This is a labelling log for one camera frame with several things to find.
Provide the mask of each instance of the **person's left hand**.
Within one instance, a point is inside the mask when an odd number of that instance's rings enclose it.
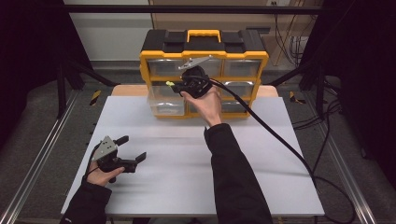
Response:
[[[92,171],[87,178],[87,182],[91,183],[91,184],[95,184],[95,185],[99,185],[104,187],[108,181],[113,178],[116,177],[117,175],[121,174],[125,168],[124,167],[120,167],[118,169],[115,169],[111,172],[105,173],[103,172],[100,168],[98,167],[98,163],[97,161],[93,161],[91,162],[90,165],[90,171]]]

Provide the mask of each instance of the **hand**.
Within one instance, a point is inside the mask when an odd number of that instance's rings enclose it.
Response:
[[[221,121],[221,97],[217,87],[212,87],[205,95],[194,99],[187,92],[180,93],[187,102],[192,104],[206,121],[209,127],[222,123]]]
[[[87,182],[104,187],[111,178],[121,174],[124,170],[124,167],[120,167],[111,172],[105,173],[98,168],[97,161],[93,161],[90,165],[91,173],[88,175]]]

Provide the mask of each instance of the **white tabletop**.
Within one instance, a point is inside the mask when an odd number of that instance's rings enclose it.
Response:
[[[288,112],[279,97],[259,97],[253,110],[300,154]],[[317,192],[301,162],[254,118],[224,120],[247,156],[274,217],[324,215]],[[216,214],[211,154],[201,119],[156,119],[146,97],[109,96],[62,209],[77,191],[92,149],[106,135],[129,135],[118,156],[147,158],[134,174],[107,184],[113,190],[106,213],[126,217],[200,217]]]

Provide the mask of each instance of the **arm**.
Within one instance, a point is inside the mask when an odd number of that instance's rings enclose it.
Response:
[[[222,123],[219,92],[212,88],[201,98],[181,93],[210,126],[205,140],[212,152],[215,203],[220,224],[273,223],[259,182],[233,136]]]
[[[106,223],[105,207],[110,199],[111,190],[105,188],[105,185],[111,178],[122,173],[124,168],[105,173],[96,167],[96,161],[92,162],[90,167],[92,172],[70,201],[61,224]]]

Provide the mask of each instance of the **black sleeve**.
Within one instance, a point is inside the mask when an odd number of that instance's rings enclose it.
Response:
[[[106,223],[105,207],[111,190],[84,182],[70,201],[61,224]]]
[[[228,124],[205,130],[219,224],[273,223],[259,182]]]

